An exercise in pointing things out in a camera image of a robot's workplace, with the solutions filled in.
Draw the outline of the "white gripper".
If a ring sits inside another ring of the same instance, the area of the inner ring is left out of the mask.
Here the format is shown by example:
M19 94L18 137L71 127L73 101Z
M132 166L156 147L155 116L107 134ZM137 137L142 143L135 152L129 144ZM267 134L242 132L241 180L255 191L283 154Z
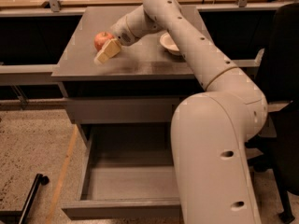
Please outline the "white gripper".
M111 26L112 34L117 38L109 39L98 51L94 58L95 64L104 64L109 59L121 52L121 45L131 46L138 41L138 38L131 32L127 18L120 18Z

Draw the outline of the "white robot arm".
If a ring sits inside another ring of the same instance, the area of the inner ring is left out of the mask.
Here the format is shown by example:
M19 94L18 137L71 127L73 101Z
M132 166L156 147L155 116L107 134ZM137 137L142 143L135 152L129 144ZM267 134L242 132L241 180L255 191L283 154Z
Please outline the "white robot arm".
M94 58L102 64L141 37L166 30L202 92L182 101L171 146L185 224L262 224L245 144L264 126L267 101L254 82L182 15L176 0L143 0L119 19Z

